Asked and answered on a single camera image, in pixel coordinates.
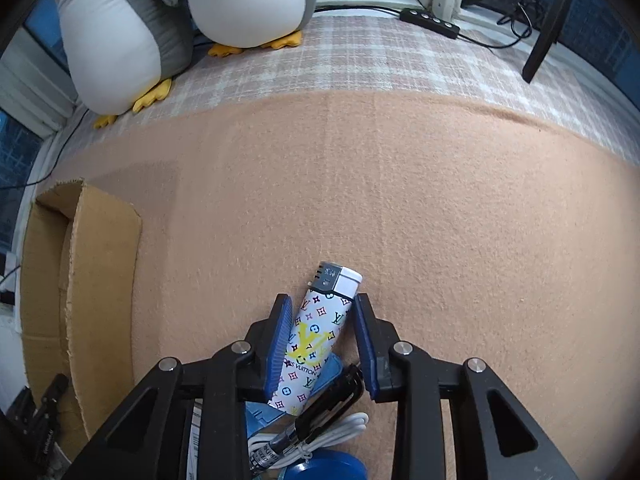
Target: yellow penguin foot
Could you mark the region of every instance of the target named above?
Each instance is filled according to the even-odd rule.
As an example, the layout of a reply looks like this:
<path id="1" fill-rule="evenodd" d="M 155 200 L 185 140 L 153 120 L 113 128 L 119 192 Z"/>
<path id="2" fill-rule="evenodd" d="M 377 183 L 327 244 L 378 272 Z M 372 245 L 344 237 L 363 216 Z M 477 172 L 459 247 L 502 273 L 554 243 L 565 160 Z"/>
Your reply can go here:
<path id="1" fill-rule="evenodd" d="M 144 94 L 140 99 L 138 99 L 131 108 L 133 113 L 137 114 L 142 108 L 147 108 L 151 106 L 156 101 L 162 101 L 165 97 L 169 95 L 169 90 L 171 89 L 171 79 L 165 79 L 161 83 L 158 83 L 154 86 L 149 92 Z"/>
<path id="2" fill-rule="evenodd" d="M 300 43 L 302 43 L 302 31 L 297 30 L 296 32 L 292 32 L 288 36 L 284 36 L 277 40 L 270 41 L 269 43 L 265 43 L 264 45 L 261 45 L 261 47 L 271 47 L 274 50 L 278 50 L 283 46 L 298 46 Z"/>
<path id="3" fill-rule="evenodd" d="M 117 118 L 117 115 L 101 115 L 95 120 L 94 130 L 99 130 L 105 126 L 111 126 Z"/>
<path id="4" fill-rule="evenodd" d="M 228 45 L 222 45 L 219 43 L 214 43 L 213 46 L 207 52 L 207 54 L 213 57 L 226 57 L 229 54 L 241 54 L 242 51 L 243 51 L 242 48 L 238 48 L 236 46 L 228 46 Z"/>

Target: window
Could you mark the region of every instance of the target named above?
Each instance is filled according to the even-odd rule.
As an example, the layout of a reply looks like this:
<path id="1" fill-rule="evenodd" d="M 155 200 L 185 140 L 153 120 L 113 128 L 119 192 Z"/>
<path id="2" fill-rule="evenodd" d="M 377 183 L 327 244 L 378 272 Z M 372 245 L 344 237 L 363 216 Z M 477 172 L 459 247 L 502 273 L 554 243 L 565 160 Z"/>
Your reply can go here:
<path id="1" fill-rule="evenodd" d="M 54 0 L 38 0 L 24 22 L 24 28 L 68 72 L 56 2 Z"/>
<path id="2" fill-rule="evenodd" d="M 526 0 L 534 28 L 540 29 L 553 0 Z M 514 0 L 485 0 L 482 4 L 509 14 Z M 573 0 L 559 42 L 573 50 L 640 108 L 640 51 L 619 17 L 603 0 Z"/>
<path id="3" fill-rule="evenodd" d="M 0 186 L 26 182 L 42 139 L 0 110 Z M 0 248 L 10 250 L 23 189 L 0 190 Z"/>

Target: blue lid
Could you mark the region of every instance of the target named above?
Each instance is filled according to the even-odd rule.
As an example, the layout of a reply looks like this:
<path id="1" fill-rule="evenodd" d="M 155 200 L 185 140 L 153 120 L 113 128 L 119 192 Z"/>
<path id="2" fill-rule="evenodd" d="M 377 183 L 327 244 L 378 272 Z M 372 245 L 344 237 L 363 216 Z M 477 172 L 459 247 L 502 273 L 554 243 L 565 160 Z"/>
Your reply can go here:
<path id="1" fill-rule="evenodd" d="M 367 468 L 353 455 L 331 449 L 316 449 L 313 458 L 287 467 L 282 480 L 367 480 Z"/>

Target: coiled white cable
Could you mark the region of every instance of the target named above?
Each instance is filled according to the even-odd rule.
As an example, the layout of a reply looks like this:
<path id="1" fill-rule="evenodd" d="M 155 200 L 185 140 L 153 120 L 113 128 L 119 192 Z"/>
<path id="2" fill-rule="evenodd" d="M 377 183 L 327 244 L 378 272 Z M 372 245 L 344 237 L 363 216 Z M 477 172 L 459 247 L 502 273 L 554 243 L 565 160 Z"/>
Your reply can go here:
<path id="1" fill-rule="evenodd" d="M 281 469 L 293 464 L 300 458 L 310 458 L 311 453 L 319 447 L 331 447 L 341 442 L 352 439 L 367 429 L 369 415 L 363 412 L 353 413 L 336 422 L 331 428 L 316 438 L 311 444 L 301 443 L 285 454 L 269 469 Z M 256 449 L 264 446 L 265 442 L 270 442 L 277 433 L 256 433 L 249 439 L 249 455 Z"/>

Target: black cable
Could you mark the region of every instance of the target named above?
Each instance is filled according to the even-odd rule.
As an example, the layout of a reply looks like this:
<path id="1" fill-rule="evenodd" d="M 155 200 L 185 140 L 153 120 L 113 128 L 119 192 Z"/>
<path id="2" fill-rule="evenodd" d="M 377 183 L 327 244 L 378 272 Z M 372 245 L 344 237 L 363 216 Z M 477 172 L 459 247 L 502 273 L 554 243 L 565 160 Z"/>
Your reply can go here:
<path id="1" fill-rule="evenodd" d="M 74 133 L 76 132 L 80 124 L 82 124 L 82 120 L 84 120 L 84 116 L 87 115 L 88 111 L 89 109 L 84 111 L 84 113 L 82 114 L 82 117 L 80 117 L 80 120 L 78 121 L 78 124 L 76 124 L 76 127 L 71 131 L 71 134 L 66 138 L 65 143 L 62 145 L 62 148 L 60 148 L 60 152 L 58 153 L 58 156 L 56 157 L 56 161 L 53 163 L 53 167 L 50 169 L 49 173 L 47 173 L 41 179 L 36 180 L 35 182 L 28 182 L 26 184 L 16 184 L 15 186 L 2 186 L 0 187 L 0 191 L 4 191 L 6 189 L 22 189 L 23 187 L 36 186 L 36 184 L 39 184 L 47 180 L 51 176 L 51 173 L 53 173 L 53 170 L 56 169 L 56 166 L 58 165 L 58 161 L 60 160 L 60 155 L 62 155 L 62 152 L 65 151 L 66 145 L 68 144 L 69 140 L 71 140 L 71 137 L 74 136 Z"/>
<path id="2" fill-rule="evenodd" d="M 326 12 L 328 10 L 348 10 L 348 9 L 368 9 L 368 10 L 378 10 L 380 12 L 386 12 L 387 14 L 391 14 L 393 16 L 399 16 L 400 11 L 396 9 L 391 9 L 390 7 L 383 6 L 374 6 L 374 5 L 329 5 L 317 7 L 314 12 Z"/>
<path id="3" fill-rule="evenodd" d="M 515 41 L 512 41 L 511 43 L 507 43 L 507 44 L 490 44 L 490 43 L 483 43 L 482 41 L 478 41 L 478 40 L 474 40 L 474 38 L 470 38 L 468 36 L 465 36 L 464 34 L 460 34 L 460 38 L 462 38 L 463 40 L 467 40 L 470 41 L 471 43 L 475 43 L 476 45 L 480 45 L 480 46 L 484 46 L 485 48 L 495 48 L 495 49 L 500 49 L 500 48 L 510 48 L 512 46 L 517 45 L 518 43 L 520 43 L 522 40 L 527 39 L 529 36 L 531 36 L 533 34 L 533 24 L 531 23 L 531 18 L 529 17 L 529 15 L 527 14 L 526 11 L 526 7 L 530 4 L 534 4 L 534 1 L 528 1 L 528 0 L 515 0 L 516 2 L 516 6 L 514 7 L 513 11 L 510 14 L 505 14 L 503 15 L 498 21 L 497 24 L 498 25 L 505 25 L 506 23 L 509 23 L 511 25 L 511 32 L 513 33 L 513 35 L 516 37 Z M 519 33 L 516 31 L 515 29 L 515 25 L 517 22 L 521 21 L 522 18 L 524 20 L 526 20 L 526 28 L 524 30 L 523 33 Z"/>
<path id="4" fill-rule="evenodd" d="M 16 270 L 20 269 L 20 265 L 15 266 L 13 269 L 11 269 L 5 276 L 4 278 L 2 278 L 2 280 L 0 280 L 0 286 L 2 286 L 2 284 L 9 279 L 9 276 L 11 276 Z"/>

